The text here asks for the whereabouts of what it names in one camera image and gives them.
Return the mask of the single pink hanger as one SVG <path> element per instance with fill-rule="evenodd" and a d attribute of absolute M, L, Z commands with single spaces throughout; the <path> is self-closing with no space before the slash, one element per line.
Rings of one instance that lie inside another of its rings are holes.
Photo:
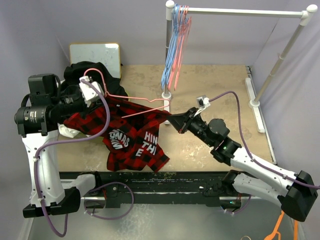
<path fill-rule="evenodd" d="M 145 98 L 145 97 L 136 97 L 136 96 L 131 97 L 131 96 L 122 96 L 122 95 L 111 94 L 107 89 L 107 84 L 105 82 L 103 73 L 100 70 L 98 70 L 97 68 L 88 68 L 83 73 L 83 76 L 84 77 L 87 76 L 87 73 L 90 72 L 90 71 L 95 71 L 95 72 L 98 72 L 100 74 L 105 96 L 109 95 L 110 97 L 114 97 L 114 98 L 129 99 L 129 100 L 142 100 L 142 101 L 147 101 L 149 103 L 153 103 L 153 102 L 156 102 L 156 101 L 162 101 L 163 102 L 163 106 L 159 106 L 159 107 L 152 108 L 152 109 L 149 109 L 149 110 L 141 111 L 141 112 L 138 112 L 138 113 L 125 115 L 125 116 L 122 116 L 123 119 L 124 118 L 133 117 L 133 116 L 137 116 L 137 115 L 141 115 L 141 114 L 145 114 L 145 113 L 149 113 L 149 112 L 152 112 L 152 111 L 155 111 L 155 110 L 160 110 L 160 109 L 164 109 L 167 112 L 170 111 L 170 105 L 171 105 L 171 98 L 170 97 L 169 98 L 154 98 L 154 99 L 150 100 L 150 99 Z"/>

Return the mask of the red black plaid shirt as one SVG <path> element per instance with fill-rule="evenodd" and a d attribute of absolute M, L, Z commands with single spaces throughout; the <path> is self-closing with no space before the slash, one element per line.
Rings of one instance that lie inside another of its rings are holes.
<path fill-rule="evenodd" d="M 148 166 L 158 172 L 170 160 L 159 145 L 160 124 L 170 113 L 125 98 L 107 96 L 105 100 L 110 122 L 101 137 L 109 150 L 107 169 L 141 171 Z"/>

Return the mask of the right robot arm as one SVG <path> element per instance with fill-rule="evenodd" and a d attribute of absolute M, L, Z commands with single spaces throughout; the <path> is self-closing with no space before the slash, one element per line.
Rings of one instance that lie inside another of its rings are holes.
<path fill-rule="evenodd" d="M 210 147 L 215 160 L 240 170 L 226 175 L 223 192 L 228 196 L 238 192 L 259 197 L 279 206 L 292 219 L 304 222 L 318 197 L 312 176 L 261 159 L 228 136 L 230 130 L 223 119 L 205 122 L 197 111 L 192 107 L 185 113 L 169 115 L 167 120 L 178 133 L 191 132 Z"/>

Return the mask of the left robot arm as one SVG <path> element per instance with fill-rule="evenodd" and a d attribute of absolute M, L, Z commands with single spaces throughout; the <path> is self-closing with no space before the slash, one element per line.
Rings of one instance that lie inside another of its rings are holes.
<path fill-rule="evenodd" d="M 14 121 L 27 152 L 32 190 L 24 218 L 65 215 L 77 212 L 81 197 L 88 192 L 98 196 L 103 184 L 93 173 L 84 174 L 63 187 L 58 168 L 60 120 L 83 112 L 99 100 L 104 91 L 89 76 L 83 76 L 71 89 L 62 90 L 55 74 L 38 74 L 28 78 L 29 94 L 17 110 Z"/>

